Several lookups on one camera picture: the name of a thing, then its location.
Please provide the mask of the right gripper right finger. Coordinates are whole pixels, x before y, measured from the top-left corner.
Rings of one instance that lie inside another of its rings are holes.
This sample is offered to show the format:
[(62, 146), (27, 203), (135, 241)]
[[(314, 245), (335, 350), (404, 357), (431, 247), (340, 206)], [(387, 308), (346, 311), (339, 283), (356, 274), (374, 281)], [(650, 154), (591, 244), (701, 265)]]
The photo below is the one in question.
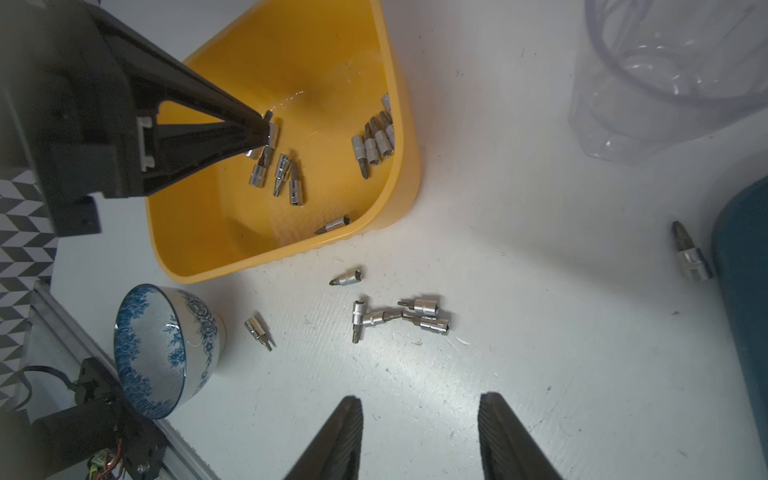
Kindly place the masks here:
[(485, 479), (562, 479), (500, 393), (481, 395), (478, 433)]

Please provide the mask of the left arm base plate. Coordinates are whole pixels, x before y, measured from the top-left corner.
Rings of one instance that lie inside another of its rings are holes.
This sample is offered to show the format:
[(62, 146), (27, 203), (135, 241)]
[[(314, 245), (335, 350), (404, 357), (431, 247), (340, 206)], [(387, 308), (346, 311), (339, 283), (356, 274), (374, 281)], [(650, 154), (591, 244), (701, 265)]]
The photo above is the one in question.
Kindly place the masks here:
[[(25, 407), (32, 399), (27, 375), (44, 373), (59, 379), (75, 397), (75, 405), (29, 419)], [(11, 378), (27, 396), (1, 412), (1, 477), (47, 479), (107, 450), (109, 460), (98, 479), (157, 479), (168, 445), (156, 424), (135, 410), (107, 366), (95, 357), (82, 361), (77, 380), (48, 366), (30, 365)]]

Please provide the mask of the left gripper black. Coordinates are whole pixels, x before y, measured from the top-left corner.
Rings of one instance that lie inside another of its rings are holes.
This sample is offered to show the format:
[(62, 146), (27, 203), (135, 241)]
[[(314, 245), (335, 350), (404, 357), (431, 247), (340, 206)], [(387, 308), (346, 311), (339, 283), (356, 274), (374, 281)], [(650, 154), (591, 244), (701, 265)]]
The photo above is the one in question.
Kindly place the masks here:
[[(173, 103), (212, 123), (160, 124)], [(268, 143), (270, 122), (105, 10), (1, 4), (1, 167), (33, 171), (54, 232), (98, 234), (93, 198), (146, 197)]]

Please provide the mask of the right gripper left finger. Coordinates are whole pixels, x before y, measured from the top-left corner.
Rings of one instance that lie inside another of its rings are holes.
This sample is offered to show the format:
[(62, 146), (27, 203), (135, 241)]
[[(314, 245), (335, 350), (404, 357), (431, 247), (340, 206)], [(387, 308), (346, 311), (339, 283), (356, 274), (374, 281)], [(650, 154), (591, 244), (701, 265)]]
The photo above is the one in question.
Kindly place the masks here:
[(361, 400), (344, 397), (284, 479), (358, 479), (363, 425)]

